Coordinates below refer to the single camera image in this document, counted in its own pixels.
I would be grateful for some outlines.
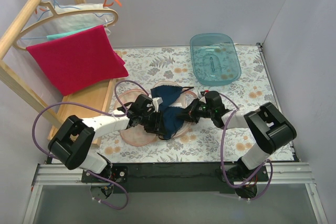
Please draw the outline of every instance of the beige hanger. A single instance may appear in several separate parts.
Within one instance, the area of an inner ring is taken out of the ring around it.
[[[66,13],[59,14],[59,13],[56,12],[56,10],[54,9],[51,2],[41,2],[39,5],[48,7],[53,15],[50,16],[50,17],[47,17],[45,19],[42,19],[39,22],[36,22],[36,23],[32,24],[31,26],[27,27],[26,29],[24,29],[23,31],[21,31],[21,33],[16,37],[16,39],[13,42],[13,46],[15,48],[27,51],[26,48],[19,46],[17,44],[17,41],[19,39],[21,39],[23,36],[25,36],[28,32],[34,30],[36,27],[38,27],[40,25],[43,25],[44,23],[47,23],[47,22],[49,22],[51,20],[54,20],[54,19],[57,19],[57,18],[62,18],[62,17],[65,17],[65,16],[72,16],[72,15],[77,15],[77,14],[86,14],[86,13],[110,13],[110,14],[114,15],[114,20],[111,21],[111,22],[108,22],[107,24],[104,24],[104,26],[105,27],[111,26],[118,21],[118,13],[115,10],[112,10],[112,9],[72,10],[72,11],[69,11],[69,12],[66,12]]]

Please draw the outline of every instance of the teal cloth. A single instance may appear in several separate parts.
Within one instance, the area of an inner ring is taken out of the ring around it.
[[[76,33],[79,33],[81,31],[85,31],[85,30],[88,30],[92,27],[88,27],[88,28],[84,28],[84,29],[79,29],[79,30],[76,30],[76,31],[69,31],[67,33],[62,33],[62,34],[52,34],[52,35],[47,35],[47,40],[48,41],[51,41],[51,40],[54,40],[54,39],[59,39],[59,38],[63,38],[63,37],[66,37],[66,36],[69,36],[69,35],[72,35],[72,34],[76,34]]]

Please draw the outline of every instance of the white wall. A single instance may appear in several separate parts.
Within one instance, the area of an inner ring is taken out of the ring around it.
[[[286,0],[264,44],[284,114],[296,127],[329,223],[336,223],[336,1]]]
[[[26,1],[0,0],[0,35]],[[29,54],[12,48],[5,62],[47,103],[60,100],[58,91],[46,80]],[[22,222],[36,165],[45,159],[31,137],[31,126],[36,115],[28,104],[0,82],[0,223]],[[49,130],[49,123],[42,119],[37,127],[37,137],[44,147]]]
[[[104,0],[87,0],[102,3]],[[111,29],[114,47],[189,45],[201,33],[224,33],[234,42],[263,42],[285,0],[120,0]],[[73,0],[59,0],[73,4]]]

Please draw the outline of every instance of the wooden board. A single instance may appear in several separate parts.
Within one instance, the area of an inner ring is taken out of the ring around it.
[[[114,91],[114,86],[118,82],[117,79],[106,80],[98,82],[91,85],[85,89],[82,89],[73,94],[63,97],[62,102],[78,102],[95,109],[108,112],[111,105],[112,95]],[[83,107],[64,104],[58,109],[57,115],[62,122],[70,115],[76,115],[79,118],[91,118],[94,116],[99,116],[100,114],[85,109]],[[57,132],[57,128],[52,127],[48,136],[48,140],[51,140]],[[92,146],[99,147],[101,143],[101,137],[92,141]]]

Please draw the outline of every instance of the white cloth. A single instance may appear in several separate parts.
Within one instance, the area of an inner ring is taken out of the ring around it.
[[[61,5],[61,7],[76,7],[82,10],[84,9],[109,9],[108,7],[103,7],[103,4],[80,4],[80,5]],[[60,8],[58,6],[55,7],[57,13],[66,13],[72,10],[76,10],[75,8]],[[51,12],[46,13],[48,16],[52,16]],[[70,31],[76,31],[88,27],[99,26],[107,21],[113,21],[113,14],[105,14],[101,17],[97,17],[93,13],[87,14],[77,14],[72,16],[65,16],[62,18],[57,18],[49,23],[53,26],[55,31],[58,34],[67,33]],[[111,34],[111,31],[105,27],[105,31],[107,35]]]

